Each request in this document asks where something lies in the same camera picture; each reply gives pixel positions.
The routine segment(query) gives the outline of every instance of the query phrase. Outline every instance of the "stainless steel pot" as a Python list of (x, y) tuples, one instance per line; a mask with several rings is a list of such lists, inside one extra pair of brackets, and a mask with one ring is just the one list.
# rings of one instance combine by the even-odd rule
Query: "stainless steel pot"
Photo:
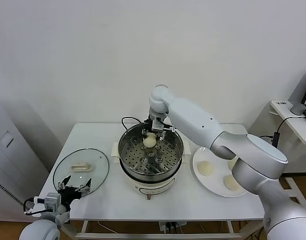
[(157, 140), (155, 147), (143, 144), (143, 127), (146, 123), (128, 129), (118, 143), (120, 164), (132, 179), (141, 183), (156, 184), (172, 177), (179, 169), (184, 151), (181, 137), (167, 131), (164, 140)]

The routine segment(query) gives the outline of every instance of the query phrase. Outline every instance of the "round plate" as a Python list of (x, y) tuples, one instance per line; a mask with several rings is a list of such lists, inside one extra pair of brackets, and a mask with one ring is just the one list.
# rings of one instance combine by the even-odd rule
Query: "round plate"
[[(202, 175), (198, 169), (197, 164), (202, 161), (209, 161), (214, 165), (214, 172), (210, 176)], [(215, 156), (209, 149), (201, 147), (198, 149), (193, 157), (193, 170), (201, 182), (208, 190), (224, 197), (239, 197), (244, 195), (247, 191), (240, 187), (237, 191), (232, 191), (224, 185), (224, 176), (232, 174), (228, 168), (228, 160)]]
[[(90, 165), (90, 171), (73, 171), (72, 166), (78, 163), (86, 163)], [(53, 184), (56, 190), (58, 182), (62, 182), (64, 178), (71, 176), (67, 186), (79, 188), (85, 185), (90, 178), (90, 193), (98, 189), (105, 181), (109, 170), (108, 159), (104, 153), (97, 149), (85, 148), (72, 152), (66, 156), (56, 167), (53, 175)]]

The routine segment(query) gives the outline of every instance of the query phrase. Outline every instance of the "black cable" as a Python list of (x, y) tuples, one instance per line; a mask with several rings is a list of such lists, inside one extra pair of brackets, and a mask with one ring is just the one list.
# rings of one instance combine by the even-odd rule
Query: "black cable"
[(270, 139), (273, 139), (273, 136), (264, 135), (264, 136), (260, 136), (260, 138), (270, 138)]
[(306, 119), (306, 116), (289, 116), (287, 118), (285, 118), (282, 123), (279, 125), (278, 129), (277, 129), (277, 133), (279, 133), (279, 129), (281, 128), (281, 126), (283, 125), (283, 123), (287, 120), (287, 119)]
[(45, 213), (45, 212), (53, 212), (53, 210), (52, 209), (46, 209), (46, 210), (41, 210), (41, 211), (35, 211), (35, 212), (29, 212), (29, 213), (27, 213), (26, 212), (26, 203), (27, 202), (31, 202), (31, 203), (33, 203), (34, 202), (34, 198), (33, 197), (30, 197), (30, 198), (28, 198), (28, 199), (26, 199), (25, 201), (24, 201), (24, 203), (23, 203), (23, 212), (25, 213), (25, 215), (27, 215), (27, 216), (31, 216), (31, 215), (33, 215), (33, 214), (40, 214), (40, 213)]
[(30, 197), (30, 198), (28, 198), (28, 199), (26, 199), (25, 201), (24, 201), (24, 203), (23, 203), (23, 212), (26, 212), (26, 203), (27, 202), (34, 202), (34, 198), (33, 197)]
[(174, 227), (174, 229), (175, 229), (175, 233), (177, 234), (177, 230), (176, 230), (176, 222), (175, 222), (175, 221), (173, 221), (173, 222), (172, 222), (172, 226)]
[(45, 210), (41, 210), (41, 211), (35, 211), (35, 212), (29, 212), (29, 213), (25, 213), (25, 215), (27, 216), (31, 216), (31, 215), (34, 215), (34, 214), (40, 214), (40, 213), (45, 213), (45, 212), (50, 212), (52, 213), (53, 210), (52, 209), (45, 209)]
[(273, 140), (272, 140), (272, 146), (276, 147), (278, 146), (278, 142), (279, 142), (279, 137), (280, 137), (280, 133), (279, 130), (281, 129), (283, 123), (287, 120), (287, 119), (306, 119), (306, 116), (290, 116), (285, 118), (282, 123), (279, 125), (279, 127), (277, 128), (277, 131), (274, 132), (274, 136), (273, 136)]
[(166, 227), (168, 228), (169, 234), (171, 233), (171, 223), (168, 221), (166, 223)]
[(125, 124), (124, 124), (124, 119), (134, 119), (134, 120), (136, 120), (136, 121), (138, 121), (139, 123), (141, 123), (141, 121), (139, 120), (139, 119), (137, 119), (137, 118), (135, 118), (135, 117), (133, 117), (133, 116), (125, 116), (125, 117), (122, 117), (122, 125), (123, 125), (123, 127), (127, 130), (127, 127), (125, 126)]

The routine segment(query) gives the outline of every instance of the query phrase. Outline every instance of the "metal frame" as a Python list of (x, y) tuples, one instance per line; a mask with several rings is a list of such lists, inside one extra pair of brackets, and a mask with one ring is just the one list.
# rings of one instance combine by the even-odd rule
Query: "metal frame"
[[(291, 177), (285, 178), (291, 189), (286, 189), (285, 191), (289, 197), (297, 198), (298, 202), (306, 208), (306, 199), (295, 181)], [(237, 221), (243, 221), (249, 219), (238, 219)], [(85, 220), (81, 232), (76, 232), (72, 226), (64, 224), (61, 228), (64, 233), (66, 233), (73, 240), (168, 240), (168, 239), (181, 239), (181, 240), (245, 240), (250, 235), (257, 232), (263, 227), (263, 221), (261, 220), (250, 220), (239, 232), (234, 232), (232, 222), (230, 220), (223, 220), (227, 222), (229, 233), (198, 233), (198, 234), (128, 234), (128, 233), (88, 233), (87, 225), (88, 220)]]

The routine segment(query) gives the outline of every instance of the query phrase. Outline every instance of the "white table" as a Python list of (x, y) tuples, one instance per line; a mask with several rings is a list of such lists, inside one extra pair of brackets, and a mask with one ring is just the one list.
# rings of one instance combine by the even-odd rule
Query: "white table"
[[(232, 133), (245, 134), (245, 128), (240, 124), (224, 124), (223, 127)], [(117, 123), (77, 123), (70, 133), (54, 167), (48, 176), (40, 197), (50, 192), (56, 192), (52, 176), (56, 166), (71, 152), (83, 148), (95, 148), (101, 150), (109, 159), (110, 169), (107, 179), (95, 192), (74, 200), (71, 204), (70, 219), (87, 221), (228, 221), (232, 233), (224, 234), (194, 234), (188, 238), (245, 238), (249, 231), (258, 229), (258, 225), (246, 227), (247, 232), (233, 233), (230, 221), (233, 220), (261, 220), (264, 210), (259, 197), (246, 193), (241, 197), (222, 197), (205, 189), (195, 178), (191, 171), (191, 162), (182, 164), (179, 176), (175, 184), (165, 193), (154, 196), (147, 200), (125, 183), (124, 173), (118, 164), (114, 163), (110, 156), (114, 142), (117, 142), (124, 132), (121, 124)], [(198, 148), (189, 141), (192, 154)], [(34, 211), (43, 209), (41, 204), (34, 207)], [(107, 238), (107, 234), (101, 233), (78, 233), (69, 234), (72, 238), (87, 239)], [(160, 239), (154, 236), (145, 238)], [(124, 236), (123, 238), (137, 238), (136, 236)]]
[[(289, 117), (305, 117), (305, 115), (295, 115), (290, 110), (293, 104), (287, 100), (273, 100), (271, 106), (284, 120)], [(296, 136), (306, 145), (306, 120), (300, 118), (290, 118), (285, 121)]]

